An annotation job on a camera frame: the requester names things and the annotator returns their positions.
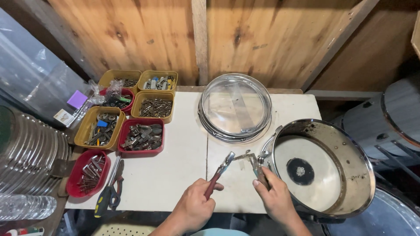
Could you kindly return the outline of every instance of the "human hand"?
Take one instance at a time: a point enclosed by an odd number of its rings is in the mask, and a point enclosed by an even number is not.
[[[201,229],[213,214],[216,202],[204,196],[210,182],[200,178],[182,194],[168,218],[150,235],[182,235]],[[224,186],[216,183],[214,189],[222,191]]]
[[[297,217],[291,201],[289,189],[286,183],[279,179],[273,172],[266,167],[262,168],[265,177],[270,185],[270,191],[258,180],[254,180],[252,184],[264,202],[265,210],[268,215],[281,224],[287,224],[290,220]]]

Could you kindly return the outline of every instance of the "hand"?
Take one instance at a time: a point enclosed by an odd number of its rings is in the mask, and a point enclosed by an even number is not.
[[[286,183],[266,167],[263,167],[262,171],[271,189],[268,191],[258,180],[254,180],[252,184],[264,202],[268,215],[283,226],[287,235],[311,236],[312,234],[294,209]]]
[[[268,215],[281,224],[287,224],[289,219],[297,215],[291,201],[289,189],[286,183],[269,169],[263,167],[262,171],[268,180],[268,184],[271,186],[270,191],[258,180],[254,180],[252,184],[264,202]]]
[[[201,229],[213,214],[216,202],[204,196],[210,182],[200,178],[182,194],[168,218],[150,235],[182,235]],[[222,191],[224,186],[216,183],[214,189]]]

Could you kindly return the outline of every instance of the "plastic water bottle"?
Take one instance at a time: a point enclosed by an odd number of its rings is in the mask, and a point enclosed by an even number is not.
[[[0,194],[0,221],[45,219],[56,207],[57,201],[50,196]]]

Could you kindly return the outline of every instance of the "light blue shirt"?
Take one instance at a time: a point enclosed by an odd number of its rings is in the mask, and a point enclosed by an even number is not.
[[[210,228],[198,231],[191,236],[249,236],[249,234],[233,229]]]

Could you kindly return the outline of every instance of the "white workbench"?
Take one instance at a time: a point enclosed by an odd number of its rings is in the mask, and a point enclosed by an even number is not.
[[[265,134],[249,144],[216,140],[201,126],[197,105],[201,93],[177,92],[173,118],[165,125],[164,149],[154,157],[123,156],[123,192],[117,210],[172,211],[184,190],[198,178],[210,180],[223,159],[233,151],[258,154],[279,125],[303,118],[321,119],[313,95],[271,94],[273,116]],[[115,153],[108,155],[113,166]],[[265,213],[252,186],[256,179],[249,161],[232,162],[219,179],[225,186],[211,196],[215,212]],[[94,209],[100,192],[92,197],[69,197],[66,208]]]

